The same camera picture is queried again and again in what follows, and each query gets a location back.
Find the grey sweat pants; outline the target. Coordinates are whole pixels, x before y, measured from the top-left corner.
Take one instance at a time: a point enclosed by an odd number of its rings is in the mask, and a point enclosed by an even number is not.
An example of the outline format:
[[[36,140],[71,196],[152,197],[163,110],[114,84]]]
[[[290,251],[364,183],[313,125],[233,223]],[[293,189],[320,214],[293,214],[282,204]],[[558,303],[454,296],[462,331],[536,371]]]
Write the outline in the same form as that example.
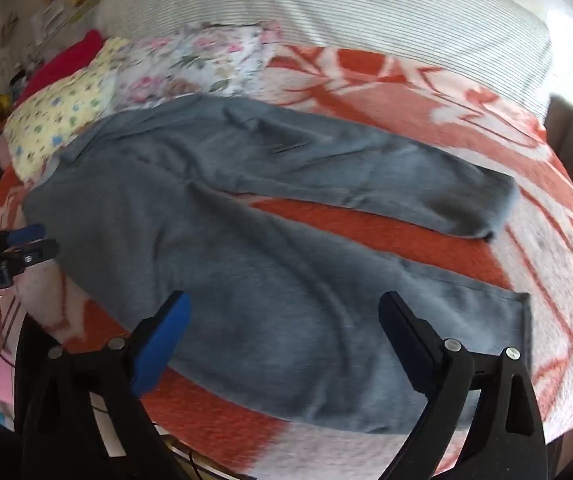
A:
[[[185,96],[97,122],[53,159],[25,218],[126,328],[176,290],[192,304],[172,368],[292,422],[405,434],[423,400],[385,336],[398,292],[470,350],[529,350],[529,296],[378,252],[247,205],[303,200],[487,240],[519,198],[507,174],[415,140],[245,98]]]

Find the yellow cartoon print pillow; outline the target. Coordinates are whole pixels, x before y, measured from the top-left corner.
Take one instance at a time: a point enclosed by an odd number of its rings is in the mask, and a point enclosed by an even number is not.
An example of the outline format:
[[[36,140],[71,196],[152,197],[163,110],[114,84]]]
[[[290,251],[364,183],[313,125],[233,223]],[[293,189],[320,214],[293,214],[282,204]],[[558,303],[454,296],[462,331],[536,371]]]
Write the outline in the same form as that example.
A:
[[[56,151],[104,114],[130,46],[126,38],[110,38],[88,66],[49,84],[14,110],[3,136],[20,180],[35,177]]]

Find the orange white patterned blanket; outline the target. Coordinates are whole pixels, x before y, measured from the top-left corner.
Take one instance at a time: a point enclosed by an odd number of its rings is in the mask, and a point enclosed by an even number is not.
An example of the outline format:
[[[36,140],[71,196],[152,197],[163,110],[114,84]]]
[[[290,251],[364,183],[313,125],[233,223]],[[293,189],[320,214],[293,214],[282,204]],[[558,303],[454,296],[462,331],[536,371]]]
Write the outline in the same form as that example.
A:
[[[573,429],[573,183],[531,114],[437,67],[282,47],[255,100],[198,94],[88,122],[0,229],[58,261],[13,311],[99,347],[192,301],[152,418],[259,479],[379,476],[424,400],[378,322],[396,290],[443,336],[526,356],[544,432]]]

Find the red pillow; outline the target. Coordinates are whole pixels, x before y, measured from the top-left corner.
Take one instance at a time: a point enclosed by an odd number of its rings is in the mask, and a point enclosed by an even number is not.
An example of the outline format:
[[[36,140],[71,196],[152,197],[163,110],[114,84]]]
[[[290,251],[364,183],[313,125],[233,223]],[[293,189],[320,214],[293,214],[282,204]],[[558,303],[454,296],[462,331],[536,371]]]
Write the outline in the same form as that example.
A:
[[[60,79],[66,78],[78,70],[88,66],[104,45],[104,39],[100,32],[91,29],[86,36],[76,42],[51,61],[40,67],[30,78],[18,98],[16,105],[20,105],[38,91],[54,84]]]

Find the floral print pillow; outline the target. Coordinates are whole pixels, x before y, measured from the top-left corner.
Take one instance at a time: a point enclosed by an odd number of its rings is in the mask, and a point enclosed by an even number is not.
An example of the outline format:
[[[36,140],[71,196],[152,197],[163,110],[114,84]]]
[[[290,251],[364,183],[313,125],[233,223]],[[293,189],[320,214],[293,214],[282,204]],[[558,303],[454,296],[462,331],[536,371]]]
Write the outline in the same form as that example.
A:
[[[195,23],[139,39],[120,59],[110,110],[150,108],[193,93],[251,96],[282,39],[276,22]]]

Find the striped white headboard cushion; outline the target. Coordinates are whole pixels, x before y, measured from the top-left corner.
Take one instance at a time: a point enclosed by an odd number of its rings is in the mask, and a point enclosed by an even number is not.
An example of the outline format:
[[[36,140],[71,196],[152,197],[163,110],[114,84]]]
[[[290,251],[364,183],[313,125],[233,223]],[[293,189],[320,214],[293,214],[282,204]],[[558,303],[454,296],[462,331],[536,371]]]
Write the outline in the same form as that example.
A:
[[[543,116],[552,40],[511,0],[100,0],[108,36],[163,36],[194,22],[275,21],[287,44],[399,55],[441,66]]]

